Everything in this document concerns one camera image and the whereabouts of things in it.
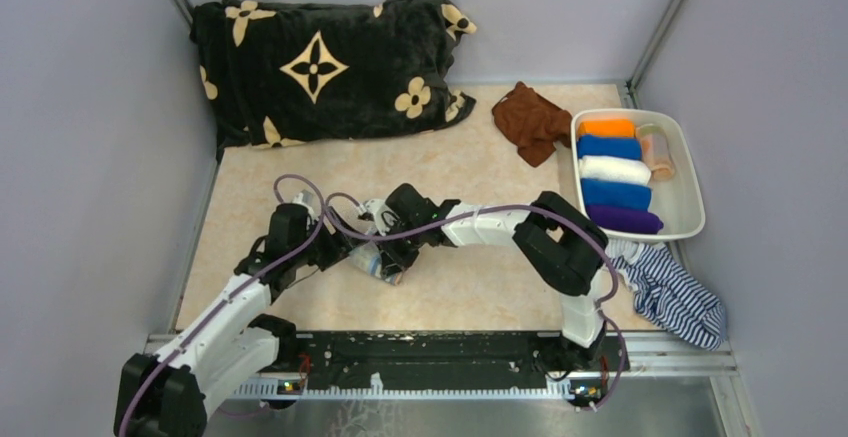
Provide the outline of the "orange blue patterned towel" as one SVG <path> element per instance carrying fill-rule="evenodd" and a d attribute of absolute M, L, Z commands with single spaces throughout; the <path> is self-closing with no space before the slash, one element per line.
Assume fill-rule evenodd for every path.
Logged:
<path fill-rule="evenodd" d="M 374 242 L 354 248 L 347 260 L 355 268 L 389 285 L 397 286 L 403 278 L 403 268 Z"/>

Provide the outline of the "brown towel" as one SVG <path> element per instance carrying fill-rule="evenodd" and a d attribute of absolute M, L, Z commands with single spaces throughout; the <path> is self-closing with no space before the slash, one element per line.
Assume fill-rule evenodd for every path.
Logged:
<path fill-rule="evenodd" d="M 556 143 L 571 147 L 572 114 L 523 82 L 491 109 L 493 122 L 531 167 L 539 167 L 556 151 Z"/>

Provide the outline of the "orange polka dot towel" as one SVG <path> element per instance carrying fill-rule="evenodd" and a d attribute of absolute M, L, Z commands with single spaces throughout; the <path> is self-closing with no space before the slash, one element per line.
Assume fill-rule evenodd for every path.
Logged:
<path fill-rule="evenodd" d="M 635 136 L 642 148 L 642 161 L 657 182 L 669 181 L 675 175 L 675 166 L 671 157 L 667 135 L 657 124 L 644 124 L 635 130 Z"/>

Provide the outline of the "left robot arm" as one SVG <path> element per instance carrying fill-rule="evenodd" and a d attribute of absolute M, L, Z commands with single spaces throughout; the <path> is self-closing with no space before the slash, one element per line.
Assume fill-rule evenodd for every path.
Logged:
<path fill-rule="evenodd" d="M 267 314 L 306 266 L 325 270 L 352 250 L 331 232 L 326 207 L 283 203 L 216 300 L 153 354 L 136 353 L 120 377 L 118 436 L 200 436 L 211 414 L 251 375 L 301 363 L 297 327 Z"/>

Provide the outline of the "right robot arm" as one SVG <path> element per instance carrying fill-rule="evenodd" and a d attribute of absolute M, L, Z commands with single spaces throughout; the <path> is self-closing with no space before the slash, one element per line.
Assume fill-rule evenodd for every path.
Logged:
<path fill-rule="evenodd" d="M 528 205 L 484 206 L 448 199 L 441 204 L 404 183 L 386 199 L 366 201 L 359 211 L 382 236 L 382 269 L 396 274 L 412 266 L 424 245 L 497 246 L 519 251 L 560 298 L 559 348 L 538 358 L 539 368 L 563 373 L 587 370 L 603 352 L 606 331 L 597 310 L 595 276 L 603 265 L 607 236 L 552 191 Z"/>

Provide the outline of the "black pillow with beige flowers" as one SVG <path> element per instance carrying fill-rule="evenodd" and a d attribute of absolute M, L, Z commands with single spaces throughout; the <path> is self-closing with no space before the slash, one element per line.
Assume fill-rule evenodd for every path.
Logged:
<path fill-rule="evenodd" d="M 265 149 L 460 123 L 475 100 L 446 77 L 476 29 L 450 0 L 220 0 L 195 7 L 190 38 L 217 147 Z"/>

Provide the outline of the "white rolled towel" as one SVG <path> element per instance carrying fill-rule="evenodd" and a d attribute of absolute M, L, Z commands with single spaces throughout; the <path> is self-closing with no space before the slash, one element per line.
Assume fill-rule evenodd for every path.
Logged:
<path fill-rule="evenodd" d="M 611 156 L 585 156 L 578 161 L 581 178 L 646 186 L 651 170 L 641 161 Z"/>

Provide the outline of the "blue rolled towel lower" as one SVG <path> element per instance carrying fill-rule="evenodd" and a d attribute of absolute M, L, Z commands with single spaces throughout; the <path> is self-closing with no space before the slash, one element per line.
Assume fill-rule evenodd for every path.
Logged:
<path fill-rule="evenodd" d="M 586 206 L 604 205 L 646 211 L 652 200 L 652 189 L 647 186 L 597 179 L 580 179 L 580 184 Z"/>

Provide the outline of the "blue rolled towel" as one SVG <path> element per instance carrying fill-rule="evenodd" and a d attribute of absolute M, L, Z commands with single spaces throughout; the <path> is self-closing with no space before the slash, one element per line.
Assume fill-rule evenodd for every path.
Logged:
<path fill-rule="evenodd" d="M 577 141 L 577 156 L 609 156 L 629 160 L 642 160 L 642 148 L 635 138 L 599 137 L 586 134 Z"/>
<path fill-rule="evenodd" d="M 604 205 L 646 211 L 652 200 L 652 189 L 647 186 L 597 179 L 580 179 L 580 184 L 586 206 Z"/>

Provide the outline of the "purple rolled towel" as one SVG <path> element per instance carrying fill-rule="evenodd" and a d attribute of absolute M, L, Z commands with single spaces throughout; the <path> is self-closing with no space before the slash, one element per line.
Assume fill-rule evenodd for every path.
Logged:
<path fill-rule="evenodd" d="M 664 222 L 647 210 L 589 205 L 586 211 L 589 218 L 599 227 L 613 231 L 655 235 L 664 228 Z"/>

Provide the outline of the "orange rolled towel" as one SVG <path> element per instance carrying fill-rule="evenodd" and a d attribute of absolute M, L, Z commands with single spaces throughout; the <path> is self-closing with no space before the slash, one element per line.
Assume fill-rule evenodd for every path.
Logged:
<path fill-rule="evenodd" d="M 635 125 L 628 119 L 582 120 L 577 127 L 577 139 L 584 136 L 600 138 L 635 137 Z"/>

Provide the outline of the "blue rolled towel upper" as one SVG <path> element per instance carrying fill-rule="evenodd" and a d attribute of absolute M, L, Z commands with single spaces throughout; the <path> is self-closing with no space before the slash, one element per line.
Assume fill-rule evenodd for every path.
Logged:
<path fill-rule="evenodd" d="M 577 156 L 609 156 L 629 160 L 642 160 L 642 148 L 635 138 L 599 137 L 586 134 L 577 141 Z"/>

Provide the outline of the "blue white striped towel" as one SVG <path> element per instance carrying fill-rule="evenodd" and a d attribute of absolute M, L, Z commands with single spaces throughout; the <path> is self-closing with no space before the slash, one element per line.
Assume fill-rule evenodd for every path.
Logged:
<path fill-rule="evenodd" d="M 668 248 L 613 239 L 606 253 L 631 288 L 637 314 L 702 349 L 714 351 L 726 341 L 727 314 L 721 300 Z"/>

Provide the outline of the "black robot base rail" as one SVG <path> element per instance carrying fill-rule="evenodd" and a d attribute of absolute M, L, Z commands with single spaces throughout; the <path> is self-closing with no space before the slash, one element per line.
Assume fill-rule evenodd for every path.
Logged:
<path fill-rule="evenodd" d="M 630 368 L 622 339 L 589 348 L 558 331 L 302 332 L 293 352 L 234 392 L 274 408 L 342 400 L 603 400 Z"/>

